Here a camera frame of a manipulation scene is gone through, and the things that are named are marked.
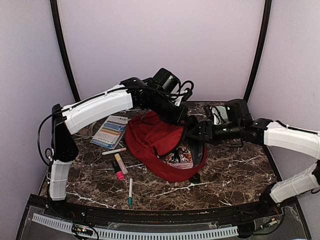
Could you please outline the red student backpack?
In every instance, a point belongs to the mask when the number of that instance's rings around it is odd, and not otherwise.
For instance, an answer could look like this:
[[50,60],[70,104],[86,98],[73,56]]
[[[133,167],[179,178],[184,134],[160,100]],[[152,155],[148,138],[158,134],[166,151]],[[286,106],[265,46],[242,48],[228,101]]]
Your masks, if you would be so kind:
[[[197,174],[207,158],[205,143],[187,137],[187,131],[187,126],[166,123],[154,111],[149,111],[128,122],[125,143],[132,155],[156,176],[168,182],[183,182]],[[164,161],[183,141],[191,150],[193,166],[187,169],[170,166]]]

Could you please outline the white blue workbook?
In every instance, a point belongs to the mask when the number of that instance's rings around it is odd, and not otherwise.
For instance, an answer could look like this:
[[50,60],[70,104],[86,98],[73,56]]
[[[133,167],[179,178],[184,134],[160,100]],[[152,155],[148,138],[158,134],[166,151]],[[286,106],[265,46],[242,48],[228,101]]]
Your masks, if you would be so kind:
[[90,143],[114,150],[126,132],[128,118],[110,115],[92,137]]

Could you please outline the Taming of the Shrew book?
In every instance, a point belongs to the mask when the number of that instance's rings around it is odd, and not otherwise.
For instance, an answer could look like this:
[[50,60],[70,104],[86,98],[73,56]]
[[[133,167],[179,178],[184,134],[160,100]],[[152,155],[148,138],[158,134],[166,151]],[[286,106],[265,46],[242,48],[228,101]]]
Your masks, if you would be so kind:
[[161,157],[161,160],[171,167],[182,170],[191,169],[194,166],[191,150],[186,146],[178,147],[168,155]]

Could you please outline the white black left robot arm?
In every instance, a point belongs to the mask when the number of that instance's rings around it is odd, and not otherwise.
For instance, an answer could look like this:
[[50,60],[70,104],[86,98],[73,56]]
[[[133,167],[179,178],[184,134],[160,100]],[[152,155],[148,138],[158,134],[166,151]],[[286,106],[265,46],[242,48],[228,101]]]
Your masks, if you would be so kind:
[[71,213],[70,206],[63,200],[67,196],[71,164],[79,154],[74,134],[103,118],[132,108],[151,110],[171,124],[180,124],[188,112],[182,100],[192,93],[191,88],[181,90],[181,81],[161,68],[153,77],[144,80],[131,77],[80,102],[55,105],[46,117],[51,120],[50,155],[41,154],[50,169],[47,196],[53,201],[51,210],[60,218],[67,218]]

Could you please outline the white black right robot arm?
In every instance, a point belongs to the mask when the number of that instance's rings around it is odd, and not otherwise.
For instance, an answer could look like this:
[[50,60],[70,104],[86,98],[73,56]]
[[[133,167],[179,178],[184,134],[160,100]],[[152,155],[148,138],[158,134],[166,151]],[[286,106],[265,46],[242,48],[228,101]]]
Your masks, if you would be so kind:
[[[320,159],[320,133],[282,123],[279,120],[258,118],[254,120],[244,99],[233,99],[224,103],[226,118],[215,116],[212,108],[204,107],[208,118],[193,126],[188,137],[208,144],[218,145],[226,140],[240,139],[252,144],[279,147]],[[320,163],[266,188],[255,205],[255,213],[266,217],[279,204],[289,198],[320,190]]]

